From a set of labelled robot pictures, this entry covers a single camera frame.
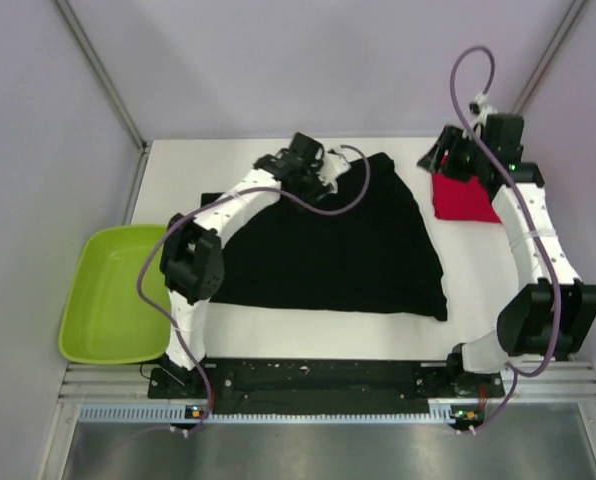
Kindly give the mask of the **black t shirt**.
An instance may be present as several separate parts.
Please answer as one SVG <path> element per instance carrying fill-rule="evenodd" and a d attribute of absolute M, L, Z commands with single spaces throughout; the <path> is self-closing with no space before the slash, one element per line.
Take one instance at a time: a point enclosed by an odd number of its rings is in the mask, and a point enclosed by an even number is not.
<path fill-rule="evenodd" d="M 338 192 L 318 204 L 352 210 L 325 217 L 283 198 L 223 249 L 215 303 L 300 310 L 409 313 L 448 319 L 443 269 L 414 196 L 386 153 L 352 163 Z"/>

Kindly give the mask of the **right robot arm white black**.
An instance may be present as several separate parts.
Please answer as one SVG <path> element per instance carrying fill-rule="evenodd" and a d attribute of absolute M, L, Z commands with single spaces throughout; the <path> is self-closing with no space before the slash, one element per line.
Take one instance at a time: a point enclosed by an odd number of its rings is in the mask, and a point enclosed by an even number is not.
<path fill-rule="evenodd" d="M 420 167 L 483 187 L 508 239 L 518 292 L 499 313 L 494 329 L 456 347 L 461 359 L 445 370 L 447 388 L 465 396 L 481 374 L 499 372 L 513 357 L 564 360 L 580 351 L 596 318 L 596 285 L 569 262 L 547 209 L 537 164 L 522 159 L 524 120 L 494 113 L 470 136 L 447 125 Z"/>

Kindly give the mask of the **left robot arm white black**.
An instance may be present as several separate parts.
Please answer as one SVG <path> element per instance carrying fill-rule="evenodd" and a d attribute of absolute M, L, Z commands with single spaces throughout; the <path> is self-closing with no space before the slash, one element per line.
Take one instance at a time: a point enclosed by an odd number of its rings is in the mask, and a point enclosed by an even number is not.
<path fill-rule="evenodd" d="M 194 365 L 206 355 L 204 325 L 208 301 L 224 279 L 223 248 L 254 216 L 280 200 L 280 191 L 315 204 L 337 192 L 337 179 L 350 164 L 344 154 L 325 150 L 297 133 L 290 145 L 259 158 L 244 178 L 209 207 L 173 231 L 165 241 L 160 270 L 169 290 L 172 328 L 165 355 L 176 365 L 170 384 L 183 396 L 204 387 L 205 374 Z"/>

